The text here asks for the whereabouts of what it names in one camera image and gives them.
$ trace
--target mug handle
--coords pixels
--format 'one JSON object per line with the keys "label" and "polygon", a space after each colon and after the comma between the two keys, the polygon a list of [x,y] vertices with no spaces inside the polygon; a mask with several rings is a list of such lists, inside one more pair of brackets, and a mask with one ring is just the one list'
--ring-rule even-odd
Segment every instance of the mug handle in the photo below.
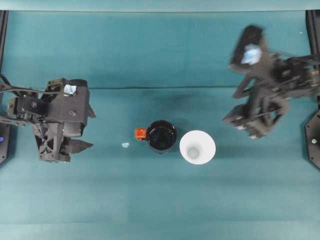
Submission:
{"label": "mug handle", "polygon": [[136,128],[135,129],[135,139],[138,141],[143,141],[147,139],[147,130],[144,128]]}

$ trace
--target black metal bracket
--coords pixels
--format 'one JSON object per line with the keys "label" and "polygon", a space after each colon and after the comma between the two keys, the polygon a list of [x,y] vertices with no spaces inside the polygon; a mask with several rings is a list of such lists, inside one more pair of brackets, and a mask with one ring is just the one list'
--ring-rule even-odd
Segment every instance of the black metal bracket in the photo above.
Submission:
{"label": "black metal bracket", "polygon": [[[8,11],[0,11],[0,72],[5,48]],[[0,104],[2,102],[3,93],[0,93]],[[0,164],[8,157],[8,146],[10,140],[11,125],[0,123]]]}
{"label": "black metal bracket", "polygon": [[[320,10],[307,10],[305,12],[306,29],[308,32],[311,54],[320,53]],[[318,109],[320,109],[320,96],[317,96]],[[304,126],[306,145],[309,160],[320,169],[320,110]]]}

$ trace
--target small white object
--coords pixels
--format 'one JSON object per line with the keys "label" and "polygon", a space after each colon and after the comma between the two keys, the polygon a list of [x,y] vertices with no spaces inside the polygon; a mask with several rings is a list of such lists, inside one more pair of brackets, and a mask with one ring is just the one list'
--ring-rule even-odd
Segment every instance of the small white object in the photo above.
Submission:
{"label": "small white object", "polygon": [[261,48],[254,44],[245,46],[245,52],[241,61],[241,64],[253,65],[260,61],[262,56]]}
{"label": "small white object", "polygon": [[123,147],[124,149],[127,149],[127,148],[130,146],[130,143],[128,143],[128,142],[123,142],[121,145],[122,145],[122,147]]}
{"label": "small white object", "polygon": [[77,90],[77,86],[68,85],[68,84],[64,86],[64,92],[65,92],[66,94],[75,95],[76,90]]}
{"label": "small white object", "polygon": [[201,165],[209,162],[216,154],[216,144],[206,132],[193,130],[180,140],[180,153],[191,164]]}
{"label": "small white object", "polygon": [[238,129],[239,131],[243,131],[243,130],[246,130],[247,128],[243,125],[239,125],[239,126],[236,126],[235,127],[236,129]]}

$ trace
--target teal tablecloth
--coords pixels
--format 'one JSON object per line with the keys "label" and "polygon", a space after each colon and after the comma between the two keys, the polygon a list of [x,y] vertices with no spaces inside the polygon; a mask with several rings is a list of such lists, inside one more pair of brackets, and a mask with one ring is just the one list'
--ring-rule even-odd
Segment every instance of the teal tablecloth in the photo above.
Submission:
{"label": "teal tablecloth", "polygon": [[[320,171],[307,160],[303,131],[315,102],[291,100],[257,141],[222,122],[243,102],[231,98],[241,76],[227,70],[229,56],[240,29],[255,22],[272,48],[309,53],[300,11],[12,12],[3,72],[37,88],[83,77],[96,88],[97,118],[82,137],[94,146],[68,164],[38,161],[30,127],[13,127],[11,157],[0,166],[0,239],[318,240]],[[170,88],[202,85],[212,87]],[[105,89],[128,86],[151,89]],[[135,128],[159,119],[174,123],[179,139],[211,134],[214,160],[196,166],[178,145],[158,155],[134,140]]]}

